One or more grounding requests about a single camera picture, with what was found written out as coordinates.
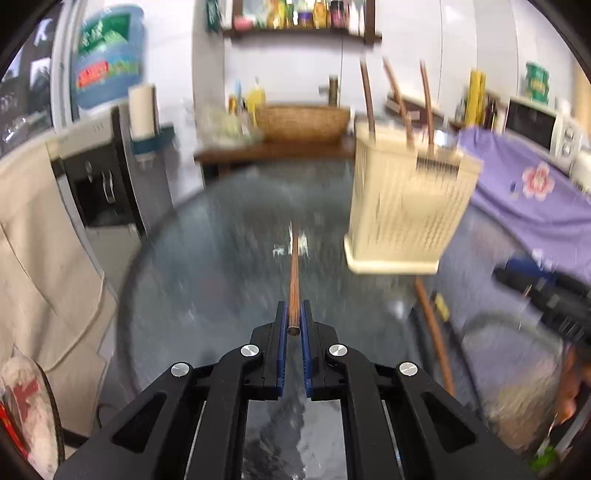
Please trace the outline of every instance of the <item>purple cloth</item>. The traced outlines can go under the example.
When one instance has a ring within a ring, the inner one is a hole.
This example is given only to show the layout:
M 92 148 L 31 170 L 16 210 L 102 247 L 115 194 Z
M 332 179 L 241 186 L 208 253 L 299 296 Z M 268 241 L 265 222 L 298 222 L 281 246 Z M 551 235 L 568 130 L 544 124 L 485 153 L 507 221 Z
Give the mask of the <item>purple cloth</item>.
M 518 140 L 468 129 L 461 133 L 460 145 L 484 161 L 470 202 L 503 225 L 543 266 L 591 282 L 591 201 Z

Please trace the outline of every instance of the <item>wooden table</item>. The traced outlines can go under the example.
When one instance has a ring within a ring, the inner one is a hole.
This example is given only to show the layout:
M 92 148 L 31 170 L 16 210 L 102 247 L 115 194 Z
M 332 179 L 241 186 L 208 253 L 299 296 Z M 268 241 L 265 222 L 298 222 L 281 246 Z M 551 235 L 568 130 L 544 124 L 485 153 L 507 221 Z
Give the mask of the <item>wooden table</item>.
M 203 150 L 194 156 L 203 167 L 205 182 L 232 170 L 267 162 L 310 160 L 347 161 L 355 159 L 355 137 L 343 137 L 337 143 L 263 142 L 231 150 Z

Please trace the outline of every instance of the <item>glass jar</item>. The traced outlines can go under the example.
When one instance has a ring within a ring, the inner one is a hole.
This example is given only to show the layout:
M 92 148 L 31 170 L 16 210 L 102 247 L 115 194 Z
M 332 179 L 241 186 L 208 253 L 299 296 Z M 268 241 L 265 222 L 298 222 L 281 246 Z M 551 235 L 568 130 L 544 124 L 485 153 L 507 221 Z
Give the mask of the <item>glass jar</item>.
M 331 28 L 347 28 L 343 0 L 333 0 L 330 3 L 330 26 Z

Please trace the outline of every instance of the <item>white tile wall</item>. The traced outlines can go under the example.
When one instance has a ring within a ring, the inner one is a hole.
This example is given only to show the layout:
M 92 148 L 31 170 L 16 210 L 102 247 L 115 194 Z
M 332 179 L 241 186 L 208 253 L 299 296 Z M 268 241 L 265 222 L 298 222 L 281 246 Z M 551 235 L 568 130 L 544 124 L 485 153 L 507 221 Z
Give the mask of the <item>white tile wall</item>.
M 88 0 L 87 12 L 116 3 Z M 209 102 L 221 105 L 222 95 L 233 92 L 236 80 L 246 92 L 255 77 L 271 101 L 324 102 L 318 87 L 327 83 L 329 75 L 338 74 L 342 105 L 364 111 L 359 73 L 363 56 L 374 107 L 380 112 L 389 89 L 383 55 L 390 59 L 403 91 L 418 97 L 423 95 L 418 62 L 424 59 L 433 102 L 450 116 L 472 68 L 484 70 L 488 88 L 508 97 L 521 88 L 526 61 L 537 61 L 550 71 L 551 102 L 555 96 L 572 97 L 572 54 L 528 0 L 376 0 L 376 28 L 384 41 L 374 48 L 336 38 L 314 42 L 295 37 L 273 43 L 268 38 L 226 40 L 222 47 L 203 34 L 204 21 L 197 18 L 203 15 L 201 2 L 174 0 L 166 8 L 161 0 L 138 3 L 147 28 L 147 80 L 158 87 L 161 109 L 182 110 L 190 98 L 197 107 Z M 224 92 L 210 81 L 221 76 Z
M 321 101 L 318 87 L 328 85 L 330 75 L 339 75 L 342 41 L 327 38 L 286 37 L 269 42 L 268 37 L 226 41 L 226 94 L 236 80 L 247 92 L 259 77 L 270 101 Z
M 486 88 L 504 99 L 517 92 L 517 34 L 510 0 L 474 0 L 477 67 Z
M 555 98 L 573 100 L 574 55 L 552 24 L 527 0 L 512 0 L 519 54 L 519 94 L 525 90 L 525 64 L 534 61 L 550 74 L 548 104 Z
M 473 0 L 441 0 L 441 41 L 439 105 L 452 116 L 478 62 Z

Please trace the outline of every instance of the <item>wicker basket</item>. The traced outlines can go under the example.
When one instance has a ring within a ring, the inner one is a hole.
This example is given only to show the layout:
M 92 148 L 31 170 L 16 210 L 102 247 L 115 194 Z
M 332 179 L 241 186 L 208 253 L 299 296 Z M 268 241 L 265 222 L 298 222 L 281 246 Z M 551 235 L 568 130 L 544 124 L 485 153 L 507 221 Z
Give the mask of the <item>wicker basket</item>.
M 320 105 L 264 105 L 256 124 L 268 141 L 336 142 L 347 131 L 350 110 Z

